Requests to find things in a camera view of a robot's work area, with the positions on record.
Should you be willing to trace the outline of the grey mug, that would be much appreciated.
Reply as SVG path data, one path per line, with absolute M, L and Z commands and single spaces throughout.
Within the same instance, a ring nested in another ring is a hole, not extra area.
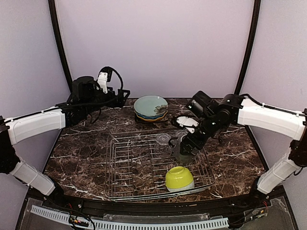
M 182 142 L 182 139 L 184 138 L 184 136 L 182 136 L 182 137 L 172 137 L 168 141 L 168 145 L 172 149 L 173 155 L 174 155 L 177 163 L 180 164 L 180 165 L 187 165 L 187 164 L 189 164 L 193 161 L 192 155 L 181 154 L 181 146 L 180 145 L 181 145 L 181 142 Z

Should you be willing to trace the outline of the light green flower plate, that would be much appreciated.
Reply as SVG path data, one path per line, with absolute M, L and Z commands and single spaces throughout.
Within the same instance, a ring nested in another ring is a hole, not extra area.
M 135 101 L 134 110 L 143 116 L 158 116 L 168 111 L 168 102 L 161 96 L 146 95 Z

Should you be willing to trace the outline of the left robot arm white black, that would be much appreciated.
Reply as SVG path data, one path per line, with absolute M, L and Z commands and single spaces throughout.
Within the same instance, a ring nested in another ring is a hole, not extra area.
M 18 157 L 14 145 L 52 130 L 79 124 L 102 107 L 123 107 L 130 95 L 122 87 L 115 92 L 107 86 L 109 74 L 102 72 L 98 79 L 83 76 L 72 82 L 72 92 L 67 102 L 46 110 L 16 118 L 0 119 L 0 172 L 10 174 L 33 187 L 45 196 L 56 193 L 60 187 L 48 176 L 39 172 Z

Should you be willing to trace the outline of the yellow dotted plate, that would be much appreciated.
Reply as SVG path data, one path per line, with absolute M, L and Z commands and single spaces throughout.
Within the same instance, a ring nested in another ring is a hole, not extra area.
M 160 122 L 163 120 L 163 117 L 159 117 L 157 119 L 145 119 L 145 118 L 136 116 L 136 118 L 142 122 Z

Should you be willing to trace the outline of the blue dotted plate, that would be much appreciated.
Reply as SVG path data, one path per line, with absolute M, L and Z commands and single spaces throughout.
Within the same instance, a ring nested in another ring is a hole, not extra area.
M 157 119 L 159 117 L 163 117 L 164 118 L 167 115 L 167 112 L 164 113 L 164 114 L 155 115 L 155 116 L 145 116 L 145 115 L 142 115 L 142 114 L 139 114 L 139 113 L 135 112 L 135 115 L 138 116 L 138 117 L 145 118 L 145 119 Z

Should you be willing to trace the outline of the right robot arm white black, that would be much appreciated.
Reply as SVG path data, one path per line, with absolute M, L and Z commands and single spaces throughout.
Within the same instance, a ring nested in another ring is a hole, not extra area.
M 259 127 L 292 138 L 290 152 L 255 181 L 252 193 L 269 194 L 278 184 L 307 166 L 307 113 L 260 103 L 249 94 L 228 94 L 217 102 L 198 91 L 186 107 L 198 121 L 180 116 L 176 122 L 189 132 L 180 139 L 180 156 L 191 156 L 230 124 Z

